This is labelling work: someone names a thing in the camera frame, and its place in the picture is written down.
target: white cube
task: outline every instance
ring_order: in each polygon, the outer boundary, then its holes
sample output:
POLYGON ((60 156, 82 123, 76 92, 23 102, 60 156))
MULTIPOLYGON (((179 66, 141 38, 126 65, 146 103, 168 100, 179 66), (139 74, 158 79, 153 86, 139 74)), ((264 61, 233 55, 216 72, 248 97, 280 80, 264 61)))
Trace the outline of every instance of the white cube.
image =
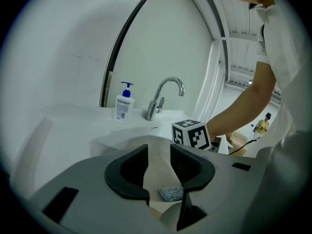
POLYGON ((211 149, 206 124, 192 119, 172 123, 172 141, 202 150, 211 149))

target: gray sponge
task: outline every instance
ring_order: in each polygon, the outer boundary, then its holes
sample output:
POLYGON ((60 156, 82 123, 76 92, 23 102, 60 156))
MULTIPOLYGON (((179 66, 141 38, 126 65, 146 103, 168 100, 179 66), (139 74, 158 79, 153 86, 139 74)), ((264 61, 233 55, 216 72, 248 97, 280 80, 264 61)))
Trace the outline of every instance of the gray sponge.
POLYGON ((175 185, 175 186, 167 186, 159 189, 159 194, 163 197, 164 200, 168 202, 179 201, 183 199, 183 186, 175 185))

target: black cable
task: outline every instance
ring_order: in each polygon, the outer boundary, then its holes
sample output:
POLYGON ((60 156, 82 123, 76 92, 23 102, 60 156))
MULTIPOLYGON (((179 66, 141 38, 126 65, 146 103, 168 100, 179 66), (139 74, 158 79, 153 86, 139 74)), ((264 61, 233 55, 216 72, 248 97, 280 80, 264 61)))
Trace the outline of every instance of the black cable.
POLYGON ((259 137, 259 138, 256 138, 256 139, 253 139, 253 140, 248 141, 248 142, 247 142, 245 145, 243 145, 241 148, 238 148, 237 150, 235 150, 234 152, 231 152, 231 153, 230 153, 230 154, 228 154, 228 155, 231 155, 231 154, 233 154, 233 153, 238 152, 240 149, 244 148, 246 145, 248 145, 248 144, 250 144, 250 143, 252 143, 252 142, 254 142, 254 141, 257 141, 258 139, 260 139, 260 137, 259 137))

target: ceiling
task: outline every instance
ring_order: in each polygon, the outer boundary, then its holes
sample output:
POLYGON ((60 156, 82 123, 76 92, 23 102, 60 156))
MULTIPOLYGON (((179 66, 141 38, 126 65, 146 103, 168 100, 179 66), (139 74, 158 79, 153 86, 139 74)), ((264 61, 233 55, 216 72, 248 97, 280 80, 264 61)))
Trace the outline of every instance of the ceiling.
MULTIPOLYGON (((223 40, 226 41, 228 49, 229 67, 226 85, 244 90, 254 77, 257 34, 263 23, 256 10, 249 10, 247 2, 239 0, 214 0, 214 2, 221 17, 225 35, 223 40)), ((276 96, 280 94, 277 85, 274 92, 276 96)))

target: bottle label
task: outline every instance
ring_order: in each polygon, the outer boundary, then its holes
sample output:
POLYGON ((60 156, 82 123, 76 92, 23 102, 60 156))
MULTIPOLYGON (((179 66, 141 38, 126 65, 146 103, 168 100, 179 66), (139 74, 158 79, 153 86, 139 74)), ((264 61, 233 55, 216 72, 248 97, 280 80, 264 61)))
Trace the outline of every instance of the bottle label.
POLYGON ((130 103, 122 100, 122 99, 117 99, 117 104, 116 104, 116 118, 121 120, 126 118, 126 113, 128 112, 130 103))

